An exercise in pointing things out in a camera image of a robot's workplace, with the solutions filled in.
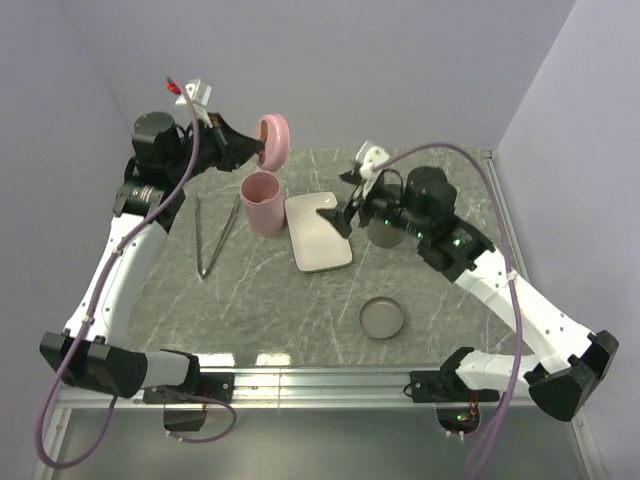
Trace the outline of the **grey cylindrical container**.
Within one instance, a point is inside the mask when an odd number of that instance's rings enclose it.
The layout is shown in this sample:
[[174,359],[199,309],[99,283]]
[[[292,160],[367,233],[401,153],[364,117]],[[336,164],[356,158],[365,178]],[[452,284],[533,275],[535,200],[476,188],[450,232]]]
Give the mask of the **grey cylindrical container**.
[[372,220],[366,229],[368,240],[376,247],[392,249],[404,240],[404,232],[384,221]]

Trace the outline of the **pink round lid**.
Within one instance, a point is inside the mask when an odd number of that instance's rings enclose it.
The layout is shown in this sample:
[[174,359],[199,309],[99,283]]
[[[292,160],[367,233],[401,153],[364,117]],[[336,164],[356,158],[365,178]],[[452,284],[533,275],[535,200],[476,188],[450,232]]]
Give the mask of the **pink round lid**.
[[266,114],[255,130],[255,136],[264,144],[258,154],[257,165],[266,171],[275,172],[288,159],[291,137],[289,125],[280,114]]

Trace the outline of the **pink cylindrical container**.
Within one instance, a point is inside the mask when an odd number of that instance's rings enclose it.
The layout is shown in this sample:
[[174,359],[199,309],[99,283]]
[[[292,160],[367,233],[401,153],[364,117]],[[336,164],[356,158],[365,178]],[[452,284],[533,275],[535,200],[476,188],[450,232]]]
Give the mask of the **pink cylindrical container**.
[[284,227],[285,211],[281,183],[276,175],[259,171],[248,175],[240,196],[249,228],[260,237],[274,237]]

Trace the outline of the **white rectangular plate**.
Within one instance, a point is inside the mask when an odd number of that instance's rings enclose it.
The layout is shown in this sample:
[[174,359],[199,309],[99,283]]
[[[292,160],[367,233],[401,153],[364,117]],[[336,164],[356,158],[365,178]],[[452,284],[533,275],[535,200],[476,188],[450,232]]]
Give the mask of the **white rectangular plate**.
[[319,208],[337,206],[332,192],[306,193],[284,202],[294,259],[303,273],[341,268],[350,264],[350,243],[330,223],[317,214]]

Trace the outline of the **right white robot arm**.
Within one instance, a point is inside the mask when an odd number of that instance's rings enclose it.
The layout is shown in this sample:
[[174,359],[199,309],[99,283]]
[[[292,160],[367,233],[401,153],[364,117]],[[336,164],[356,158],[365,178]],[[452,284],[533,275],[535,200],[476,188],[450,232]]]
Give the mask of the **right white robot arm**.
[[413,373],[416,402],[495,401],[512,390],[527,395],[547,415],[568,422],[604,380],[619,348],[608,331],[592,332],[555,307],[511,270],[492,241],[455,213],[456,188],[442,169],[418,167],[403,185],[378,178],[370,191],[318,209],[344,238],[350,222],[376,220],[418,241],[417,252],[434,271],[473,295],[510,329],[522,334],[528,355],[489,354],[458,348],[438,373]]

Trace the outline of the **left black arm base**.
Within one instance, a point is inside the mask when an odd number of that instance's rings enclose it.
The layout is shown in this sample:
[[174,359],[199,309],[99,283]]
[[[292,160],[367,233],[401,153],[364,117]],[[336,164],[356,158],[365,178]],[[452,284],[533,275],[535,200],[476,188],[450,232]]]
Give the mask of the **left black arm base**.
[[193,397],[206,397],[230,404],[234,384],[233,373],[204,372],[200,374],[195,386],[190,390],[185,387],[150,387],[144,390],[142,401],[145,404],[193,403]]

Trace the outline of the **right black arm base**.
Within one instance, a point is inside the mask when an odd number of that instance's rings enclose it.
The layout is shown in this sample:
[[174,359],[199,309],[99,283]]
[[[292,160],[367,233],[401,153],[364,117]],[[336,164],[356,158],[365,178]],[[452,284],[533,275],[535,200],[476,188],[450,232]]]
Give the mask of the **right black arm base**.
[[403,394],[413,403],[497,402],[496,390],[473,390],[454,373],[439,370],[411,371]]

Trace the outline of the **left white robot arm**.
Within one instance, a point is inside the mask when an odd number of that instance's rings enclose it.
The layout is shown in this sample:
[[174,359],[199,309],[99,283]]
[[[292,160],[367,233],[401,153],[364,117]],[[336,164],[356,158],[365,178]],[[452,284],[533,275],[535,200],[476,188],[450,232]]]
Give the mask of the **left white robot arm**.
[[152,388],[167,388],[180,402],[199,396],[203,379],[196,355],[128,349],[134,305],[185,200],[184,184],[210,168],[232,172],[252,158],[263,163],[270,154],[268,141],[287,138],[286,123],[261,120],[255,135],[246,136],[218,113],[187,128],[166,112],[135,121],[134,154],[116,194],[96,272],[63,331],[45,333],[39,346],[56,372],[56,384],[116,398]]

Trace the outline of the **grey round lid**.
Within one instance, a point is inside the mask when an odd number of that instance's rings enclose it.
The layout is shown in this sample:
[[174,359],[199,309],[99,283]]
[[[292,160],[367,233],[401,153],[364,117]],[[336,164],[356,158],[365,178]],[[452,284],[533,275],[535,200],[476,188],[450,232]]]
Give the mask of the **grey round lid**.
[[360,309],[359,324],[364,332],[376,340],[390,340],[397,336],[405,323],[400,304],[389,297],[369,299]]

